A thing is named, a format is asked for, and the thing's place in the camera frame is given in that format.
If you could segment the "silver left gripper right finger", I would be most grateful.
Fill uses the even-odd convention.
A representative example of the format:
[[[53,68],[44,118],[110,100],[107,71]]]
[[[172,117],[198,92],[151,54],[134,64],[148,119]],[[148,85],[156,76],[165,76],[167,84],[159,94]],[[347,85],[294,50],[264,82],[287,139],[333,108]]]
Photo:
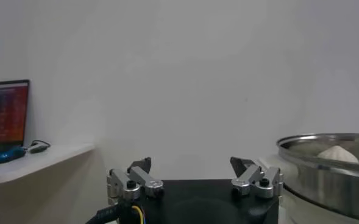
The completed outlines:
[[[250,159],[230,158],[230,164],[236,177],[231,183],[231,196],[234,202],[251,194],[260,200],[276,199],[281,203],[283,173],[278,167],[262,168]]]

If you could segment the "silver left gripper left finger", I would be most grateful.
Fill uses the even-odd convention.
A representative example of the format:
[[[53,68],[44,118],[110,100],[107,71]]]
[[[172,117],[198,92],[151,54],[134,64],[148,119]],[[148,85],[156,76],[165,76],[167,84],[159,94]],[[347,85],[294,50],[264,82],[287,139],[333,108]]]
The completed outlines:
[[[149,172],[152,167],[151,157],[134,161],[126,171],[111,169],[107,175],[108,204],[120,201],[137,201],[143,195],[161,199],[165,194],[162,180],[153,178]]]

